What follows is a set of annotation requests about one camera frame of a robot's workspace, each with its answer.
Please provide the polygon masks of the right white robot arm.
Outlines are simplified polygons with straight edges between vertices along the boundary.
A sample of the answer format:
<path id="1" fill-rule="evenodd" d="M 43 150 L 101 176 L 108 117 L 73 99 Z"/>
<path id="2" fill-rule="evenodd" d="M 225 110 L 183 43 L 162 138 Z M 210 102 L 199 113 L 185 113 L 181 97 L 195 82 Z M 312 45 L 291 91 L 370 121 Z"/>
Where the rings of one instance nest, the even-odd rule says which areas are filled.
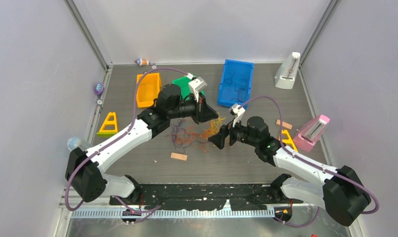
<path id="1" fill-rule="evenodd" d="M 263 118 L 254 116 L 246 125 L 230 122 L 222 125 L 209 142 L 219 149 L 236 142 L 254 147 L 257 157 L 265 163 L 293 172 L 296 179 L 282 174 L 272 182 L 271 196 L 276 202 L 297 199 L 324 209 L 342 226 L 350 226 L 370 205 L 371 195 L 356 172 L 348 167 L 337 168 L 314 161 L 273 137 Z"/>

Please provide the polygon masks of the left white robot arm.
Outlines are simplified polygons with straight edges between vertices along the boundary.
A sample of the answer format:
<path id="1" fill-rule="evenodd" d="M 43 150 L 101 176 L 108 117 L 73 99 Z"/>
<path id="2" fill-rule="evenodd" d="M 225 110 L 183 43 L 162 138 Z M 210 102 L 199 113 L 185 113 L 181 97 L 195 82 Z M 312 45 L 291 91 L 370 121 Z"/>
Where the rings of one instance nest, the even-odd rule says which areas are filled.
<path id="1" fill-rule="evenodd" d="M 147 142 L 170 126 L 172 119 L 190 117 L 196 123 L 218 118 L 202 93 L 193 93 L 188 100 L 181 97 L 181 89 L 167 84 L 159 92 L 153 106 L 137 115 L 134 123 L 106 141 L 87 150 L 74 148 L 69 155 L 65 178 L 84 202 L 92 202 L 101 195 L 118 196 L 128 204 L 136 204 L 141 191 L 128 175 L 114 176 L 106 171 L 113 163 L 138 145 Z"/>

